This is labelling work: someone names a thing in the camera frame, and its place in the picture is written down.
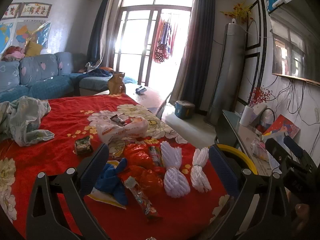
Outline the person right hand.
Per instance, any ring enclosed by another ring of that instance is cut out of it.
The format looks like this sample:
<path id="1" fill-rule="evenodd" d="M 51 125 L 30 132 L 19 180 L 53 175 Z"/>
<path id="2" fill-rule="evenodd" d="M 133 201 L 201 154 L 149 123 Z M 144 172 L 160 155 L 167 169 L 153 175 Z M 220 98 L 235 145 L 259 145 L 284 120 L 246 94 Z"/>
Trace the person right hand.
<path id="1" fill-rule="evenodd" d="M 309 222 L 310 207 L 307 204 L 298 203 L 299 199 L 289 190 L 286 190 L 289 201 L 289 210 L 293 216 L 292 233 L 299 234 Z"/>

